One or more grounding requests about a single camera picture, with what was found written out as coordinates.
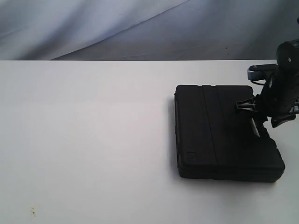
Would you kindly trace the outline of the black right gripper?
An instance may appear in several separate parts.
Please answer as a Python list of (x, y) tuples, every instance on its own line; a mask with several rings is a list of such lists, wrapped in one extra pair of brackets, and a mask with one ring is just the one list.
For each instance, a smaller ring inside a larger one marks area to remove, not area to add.
[(261, 94), (235, 104), (236, 113), (257, 112), (271, 117), (273, 128), (295, 120), (299, 113), (299, 42), (280, 44), (276, 58), (278, 68), (263, 84)]

